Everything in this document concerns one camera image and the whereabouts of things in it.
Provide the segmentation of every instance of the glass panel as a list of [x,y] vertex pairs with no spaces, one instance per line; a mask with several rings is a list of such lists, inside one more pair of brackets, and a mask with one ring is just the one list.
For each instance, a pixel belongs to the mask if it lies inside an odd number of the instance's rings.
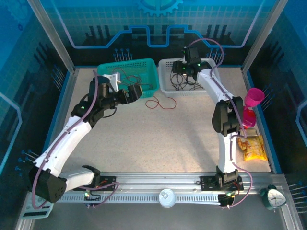
[[21,152],[42,152],[67,70],[25,0],[2,1],[0,22],[0,228],[14,229],[33,160]]
[[[181,49],[200,37],[223,45],[224,64],[241,65],[275,0],[42,2],[77,66],[130,58],[157,63],[181,57]],[[217,46],[197,46],[202,57],[219,61]]]
[[250,68],[284,173],[306,171],[307,2],[289,1]]

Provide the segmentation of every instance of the pink cup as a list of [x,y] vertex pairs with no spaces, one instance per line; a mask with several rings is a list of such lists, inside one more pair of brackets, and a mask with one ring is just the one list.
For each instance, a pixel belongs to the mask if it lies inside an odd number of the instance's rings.
[[254,127],[256,124],[256,114],[253,110],[248,109],[246,106],[243,107],[243,127],[248,129]]
[[257,88],[251,88],[244,98],[246,107],[256,107],[264,99],[264,93]]

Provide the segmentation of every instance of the white robotic arm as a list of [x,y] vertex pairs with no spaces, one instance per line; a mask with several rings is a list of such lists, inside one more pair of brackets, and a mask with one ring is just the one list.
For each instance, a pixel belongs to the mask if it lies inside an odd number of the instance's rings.
[[128,86],[128,92],[118,89],[119,73],[97,76],[90,83],[88,100],[81,100],[73,109],[71,116],[48,149],[29,165],[25,174],[28,175],[28,189],[32,190],[37,172],[39,178],[35,194],[51,203],[57,202],[61,196],[71,189],[89,185],[95,187],[100,183],[100,171],[89,165],[70,172],[61,172],[62,168],[82,138],[88,134],[97,121],[103,118],[104,111],[116,109],[118,104],[128,104],[138,100],[142,95],[140,85]]
[[[197,74],[197,82],[206,89],[208,95],[213,100],[214,104],[217,104],[220,101],[227,101],[228,98],[225,96],[225,94],[221,91],[221,89],[216,85],[216,83],[213,81],[215,79],[216,82],[220,84],[221,87],[223,87],[224,91],[227,93],[228,96],[234,97],[233,94],[231,94],[217,79],[217,77],[212,73],[210,76],[210,69],[203,69],[201,72]],[[232,138],[232,141],[236,142],[236,137],[232,137],[235,133],[227,134],[225,137],[223,134],[218,133],[217,136],[219,138],[219,162],[218,162],[218,168],[223,173],[231,173],[236,170],[236,167],[233,165],[233,163],[236,163],[236,145],[232,145],[232,160],[230,159],[230,141]]]
[[183,49],[183,61],[173,63],[172,72],[193,77],[215,103],[212,125],[219,139],[219,161],[216,167],[216,179],[220,187],[237,181],[238,173],[236,163],[236,135],[240,123],[229,98],[232,99],[240,116],[243,115],[243,100],[234,97],[217,79],[212,72],[212,67],[207,62],[201,62],[196,47]]

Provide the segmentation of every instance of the white bottle cap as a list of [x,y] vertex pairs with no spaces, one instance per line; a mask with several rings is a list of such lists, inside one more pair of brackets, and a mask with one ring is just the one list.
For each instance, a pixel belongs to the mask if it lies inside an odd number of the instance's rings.
[[173,190],[166,188],[159,194],[159,202],[162,207],[170,208],[176,203],[176,195]]

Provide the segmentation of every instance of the snack bag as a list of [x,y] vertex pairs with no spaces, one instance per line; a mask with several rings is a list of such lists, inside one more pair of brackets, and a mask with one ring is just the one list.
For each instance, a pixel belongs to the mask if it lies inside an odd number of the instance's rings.
[[238,138],[238,145],[243,150],[244,161],[262,160],[267,161],[268,158],[264,151],[263,137],[247,137]]

